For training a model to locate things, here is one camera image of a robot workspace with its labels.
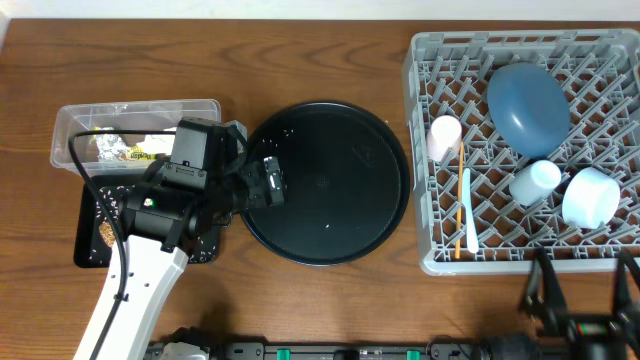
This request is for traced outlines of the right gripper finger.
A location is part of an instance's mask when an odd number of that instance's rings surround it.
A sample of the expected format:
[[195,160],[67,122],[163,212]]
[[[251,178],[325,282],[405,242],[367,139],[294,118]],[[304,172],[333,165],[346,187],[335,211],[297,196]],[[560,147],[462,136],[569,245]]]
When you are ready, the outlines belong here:
[[554,315],[567,311],[553,264],[543,247],[538,247],[534,252],[519,310],[528,315]]
[[639,302],[631,296],[627,276],[630,275],[639,287],[639,265],[634,257],[625,249],[618,253],[614,279],[613,311],[616,314],[638,314]]

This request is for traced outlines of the light blue bowl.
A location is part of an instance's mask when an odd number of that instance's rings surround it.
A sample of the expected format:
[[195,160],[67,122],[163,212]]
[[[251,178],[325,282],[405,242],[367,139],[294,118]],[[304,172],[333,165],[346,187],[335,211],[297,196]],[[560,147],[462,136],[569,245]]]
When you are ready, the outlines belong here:
[[597,229],[613,218],[620,199],[621,189],[613,178],[593,167],[582,169],[565,191],[562,219],[569,226]]

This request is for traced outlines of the white plastic knife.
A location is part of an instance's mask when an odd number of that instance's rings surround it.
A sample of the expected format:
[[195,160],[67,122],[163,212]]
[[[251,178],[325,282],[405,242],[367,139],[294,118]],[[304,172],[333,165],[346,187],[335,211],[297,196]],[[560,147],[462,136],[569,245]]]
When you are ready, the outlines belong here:
[[469,168],[465,168],[463,170],[461,200],[465,214],[467,250],[472,254],[476,254],[479,251],[479,241],[473,216],[471,201],[471,170]]

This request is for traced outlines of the light blue cup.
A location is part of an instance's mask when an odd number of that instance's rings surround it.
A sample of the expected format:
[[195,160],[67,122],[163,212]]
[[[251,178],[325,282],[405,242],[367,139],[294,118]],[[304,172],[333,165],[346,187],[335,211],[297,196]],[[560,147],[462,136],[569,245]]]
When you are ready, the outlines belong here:
[[515,174],[509,191],[517,203],[530,206],[548,197],[560,182],[560,168],[551,161],[539,160]]

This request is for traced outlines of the white tissue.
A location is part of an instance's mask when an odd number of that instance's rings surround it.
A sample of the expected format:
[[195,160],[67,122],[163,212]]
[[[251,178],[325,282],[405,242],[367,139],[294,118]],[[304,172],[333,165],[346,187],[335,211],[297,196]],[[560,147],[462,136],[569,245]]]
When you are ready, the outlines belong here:
[[175,135],[146,135],[142,142],[139,142],[137,146],[147,154],[157,155],[164,154],[170,155],[173,149]]

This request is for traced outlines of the wooden chopstick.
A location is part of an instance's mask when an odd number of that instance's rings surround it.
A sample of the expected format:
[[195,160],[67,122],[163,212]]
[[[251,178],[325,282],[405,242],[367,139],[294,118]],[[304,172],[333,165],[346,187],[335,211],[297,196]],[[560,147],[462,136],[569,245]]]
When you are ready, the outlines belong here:
[[[458,162],[458,181],[457,181],[457,200],[458,209],[456,212],[456,231],[460,231],[462,227],[462,177],[464,172],[464,143],[461,141],[459,144],[459,162]],[[460,239],[456,240],[454,258],[460,259]]]

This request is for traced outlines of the yellow foil snack wrapper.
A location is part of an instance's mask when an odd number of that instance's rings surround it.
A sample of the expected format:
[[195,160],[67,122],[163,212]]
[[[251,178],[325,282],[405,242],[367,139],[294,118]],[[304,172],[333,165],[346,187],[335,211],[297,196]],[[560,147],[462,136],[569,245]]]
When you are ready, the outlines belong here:
[[98,150],[99,162],[155,160],[157,154],[144,150],[139,144],[128,145],[119,134],[93,135],[90,140]]

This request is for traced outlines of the brown cookie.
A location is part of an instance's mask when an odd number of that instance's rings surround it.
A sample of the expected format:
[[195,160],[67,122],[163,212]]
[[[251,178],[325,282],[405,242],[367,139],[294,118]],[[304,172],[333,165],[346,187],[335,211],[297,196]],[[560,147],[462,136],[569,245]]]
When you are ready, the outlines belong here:
[[105,245],[111,248],[116,242],[115,233],[107,221],[103,221],[98,227],[99,234]]

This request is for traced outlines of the dark blue plate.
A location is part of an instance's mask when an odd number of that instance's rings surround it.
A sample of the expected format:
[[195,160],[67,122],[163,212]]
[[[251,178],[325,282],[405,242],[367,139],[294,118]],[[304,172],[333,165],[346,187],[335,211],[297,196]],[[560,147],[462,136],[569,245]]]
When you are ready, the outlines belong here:
[[568,137],[566,95],[537,65],[514,63],[496,70],[488,83],[487,104],[499,135],[522,156],[546,158]]

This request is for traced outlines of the pink cup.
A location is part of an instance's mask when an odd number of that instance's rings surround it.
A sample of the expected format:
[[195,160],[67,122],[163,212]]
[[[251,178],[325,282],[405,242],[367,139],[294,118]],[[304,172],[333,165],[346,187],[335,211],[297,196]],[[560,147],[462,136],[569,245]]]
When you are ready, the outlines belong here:
[[428,157],[440,162],[449,150],[458,153],[461,139],[462,126],[456,117],[442,115],[435,118],[426,136]]

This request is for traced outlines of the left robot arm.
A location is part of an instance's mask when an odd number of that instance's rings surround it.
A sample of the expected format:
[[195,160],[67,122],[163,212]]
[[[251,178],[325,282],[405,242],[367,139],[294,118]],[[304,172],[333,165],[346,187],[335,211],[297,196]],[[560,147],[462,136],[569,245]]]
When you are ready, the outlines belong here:
[[153,162],[108,216],[115,243],[78,359],[140,359],[192,243],[249,209],[285,200],[276,157],[247,162],[234,125],[184,117],[169,158]]

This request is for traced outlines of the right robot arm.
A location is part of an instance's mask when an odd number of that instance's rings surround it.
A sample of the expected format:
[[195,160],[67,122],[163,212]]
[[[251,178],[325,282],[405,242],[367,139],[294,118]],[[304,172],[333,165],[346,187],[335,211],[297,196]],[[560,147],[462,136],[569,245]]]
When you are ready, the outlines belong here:
[[619,252],[614,275],[612,310],[604,314],[569,311],[547,252],[538,248],[519,310],[538,319],[540,337],[562,338],[562,345],[543,345],[526,334],[495,336],[473,351],[474,359],[625,359],[639,353],[639,303],[627,278],[639,281],[639,264],[626,250]]

